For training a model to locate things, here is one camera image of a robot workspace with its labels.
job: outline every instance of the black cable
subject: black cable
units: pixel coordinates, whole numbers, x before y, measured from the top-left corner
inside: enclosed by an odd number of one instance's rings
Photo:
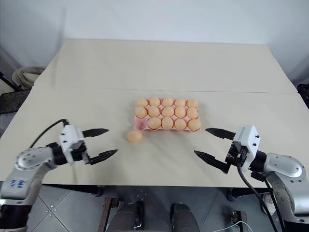
[[[63,122],[63,126],[68,125],[69,122],[66,119],[60,119],[57,122],[54,122],[52,125],[50,125],[48,128],[46,128],[45,130],[43,130],[43,132],[34,140],[34,142],[31,144],[31,146],[29,148],[32,148],[36,142],[52,127],[54,127],[55,125],[57,125],[58,123]]]
[[[270,223],[272,225],[272,228],[274,229],[275,232],[278,232],[277,230],[277,227],[274,223],[274,220],[272,219],[271,215],[270,215],[270,212],[269,210],[267,209],[267,206],[265,204],[265,202],[263,201],[263,199],[260,197],[259,193],[255,190],[255,188],[252,187],[252,185],[247,181],[247,179],[245,178],[245,176],[243,175],[242,171],[241,171],[241,167],[240,167],[240,163],[237,164],[237,170],[238,170],[238,173],[242,179],[242,181],[248,186],[248,188],[251,189],[251,191],[256,195],[256,197],[259,199],[259,201],[261,202],[263,208],[265,209],[266,211],[266,214],[270,220]]]
[[[272,188],[270,187],[269,185],[269,182],[265,179],[265,184],[269,190],[269,193],[270,193],[270,196],[271,196],[271,199],[272,199],[272,202],[274,203],[275,205],[275,208],[276,208],[276,211],[277,211],[277,215],[278,215],[278,218],[279,218],[279,222],[280,222],[280,226],[281,226],[281,230],[282,232],[285,232],[285,229],[284,229],[284,223],[283,223],[283,220],[282,220],[282,217],[281,217],[281,214],[280,214],[280,211],[279,211],[279,208],[278,208],[278,205],[277,205],[277,202],[276,202],[276,199],[275,199],[275,196],[273,194],[273,190]]]

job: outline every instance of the egg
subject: egg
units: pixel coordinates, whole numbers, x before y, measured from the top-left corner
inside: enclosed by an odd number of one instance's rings
[[[175,127],[177,128],[177,130],[183,131],[187,127],[187,124],[186,124],[186,122],[183,119],[178,118],[175,121]]]
[[[185,100],[183,99],[177,99],[174,103],[175,106],[183,106],[185,107]]]
[[[148,114],[150,117],[158,117],[160,115],[160,110],[156,106],[150,106],[148,109]]]
[[[172,106],[173,103],[174,103],[174,100],[171,97],[164,98],[162,101],[162,105],[164,105],[165,107]]]
[[[137,106],[135,108],[135,115],[138,118],[144,118],[147,115],[147,111],[144,107]]]
[[[143,134],[138,130],[133,130],[127,134],[126,138],[130,143],[139,143],[143,138]]]
[[[198,119],[193,119],[188,122],[188,128],[190,128],[191,131],[197,131],[201,128],[201,122]]]
[[[164,117],[171,117],[173,116],[174,114],[174,108],[171,107],[171,106],[168,106],[168,107],[165,107],[163,110],[162,110],[162,115]]]
[[[148,105],[148,101],[146,99],[139,99],[136,102],[136,106],[146,107]]]
[[[170,117],[165,117],[162,119],[162,127],[165,130],[170,130],[173,127],[173,119],[171,119]]]
[[[161,119],[158,117],[152,117],[147,122],[148,127],[155,130],[161,126]]]
[[[187,115],[191,119],[196,119],[198,117],[198,111],[197,111],[196,108],[193,108],[193,107],[188,108],[187,109]]]
[[[161,104],[159,98],[150,98],[149,99],[149,104],[153,106],[159,106]]]
[[[187,106],[188,106],[189,108],[190,108],[190,107],[197,108],[197,105],[198,105],[197,100],[191,99],[191,100],[188,100],[188,101],[187,101]]]
[[[175,115],[177,116],[177,118],[185,117],[185,108],[183,106],[177,106],[175,108]]]

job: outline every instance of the pink egg carton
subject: pink egg carton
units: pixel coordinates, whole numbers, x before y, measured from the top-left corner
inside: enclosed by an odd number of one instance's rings
[[[150,105],[148,104],[146,107],[146,110],[148,112],[148,109],[150,108]],[[165,106],[163,106],[162,104],[158,106],[159,110],[160,110],[160,115],[158,116],[159,119],[163,119],[164,116],[162,115],[162,110],[165,108]],[[185,117],[183,117],[182,119],[185,120],[186,124],[188,125],[188,122],[190,120],[192,120],[191,118],[189,118],[189,116],[187,116],[187,109],[188,109],[188,106],[185,106],[185,111],[186,111],[186,115]],[[134,129],[137,130],[137,131],[143,131],[143,130],[151,130],[151,131],[155,131],[155,130],[164,130],[164,128],[162,126],[160,126],[159,128],[157,129],[151,129],[148,127],[148,119],[150,119],[151,117],[147,114],[143,119],[141,118],[138,118],[136,116],[134,116]],[[173,119],[173,121],[175,122],[176,119],[178,119],[178,117],[176,115],[173,115],[171,116],[171,118]],[[178,130],[175,126],[172,127],[171,130]],[[188,128],[188,126],[184,129],[185,131],[192,131],[190,130],[190,128]]]

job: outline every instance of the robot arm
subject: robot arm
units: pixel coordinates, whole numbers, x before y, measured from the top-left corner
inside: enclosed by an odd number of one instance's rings
[[[226,174],[230,166],[234,165],[240,166],[243,172],[249,169],[252,171],[251,177],[257,180],[268,180],[273,187],[285,227],[309,228],[309,182],[305,167],[297,159],[273,153],[266,155],[258,151],[260,136],[254,126],[241,127],[236,133],[217,128],[206,131],[233,142],[226,162],[195,151],[202,160]]]
[[[107,129],[81,131],[65,125],[61,146],[52,143],[47,147],[29,148],[17,156],[13,171],[2,184],[0,191],[0,232],[25,232],[28,214],[38,196],[45,174],[65,163],[84,160],[95,164],[108,159],[117,150],[106,151],[91,158],[87,154],[85,137],[94,137]]]

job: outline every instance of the cable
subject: cable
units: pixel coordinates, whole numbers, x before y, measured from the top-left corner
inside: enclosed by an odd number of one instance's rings
[[[50,125],[48,128],[46,128],[45,130],[43,130],[43,132],[34,140],[34,142],[31,144],[31,146],[29,148],[32,148],[36,142],[52,127],[54,127],[55,125],[57,125],[58,123],[63,122],[63,126],[68,125],[69,122],[66,119],[60,119],[57,122],[54,122],[52,125]]]
[[[272,225],[272,228],[274,229],[275,232],[278,232],[277,227],[274,223],[274,220],[272,219],[269,210],[267,209],[267,206],[265,204],[265,202],[263,201],[263,199],[260,197],[259,193],[252,187],[252,185],[250,185],[250,183],[246,180],[245,176],[243,175],[242,171],[241,171],[241,167],[240,167],[240,163],[237,164],[237,171],[242,179],[242,181],[251,189],[251,191],[256,195],[256,197],[259,199],[259,201],[261,202],[263,208],[266,211],[266,214],[270,220],[270,223]]]
[[[226,228],[224,228],[224,229],[220,229],[220,230],[217,230],[217,231],[214,231],[214,232],[224,231],[224,230],[229,229],[229,228],[231,228],[231,227],[233,227],[233,226],[236,226],[238,223],[241,223],[241,222],[242,222],[243,224],[245,224],[246,226],[248,226],[249,230],[250,230],[251,232],[253,232],[253,230],[251,229],[251,227],[250,227],[246,222],[244,222],[244,221],[238,221],[238,222],[235,223],[234,225],[231,225],[231,226],[229,226],[229,227],[226,227]]]
[[[273,194],[273,190],[272,188],[270,187],[269,185],[269,182],[265,179],[265,184],[269,190],[269,193],[270,193],[270,196],[271,196],[271,199],[272,199],[272,202],[274,203],[275,205],[275,208],[276,208],[276,211],[277,211],[277,215],[278,215],[278,218],[279,218],[279,222],[280,222],[280,226],[281,226],[281,230],[282,232],[285,232],[285,229],[284,229],[284,223],[283,223],[283,220],[282,220],[282,217],[281,217],[281,213],[279,211],[279,208],[278,208],[278,205],[277,205],[277,202],[276,202],[276,199],[274,197],[274,194]]]

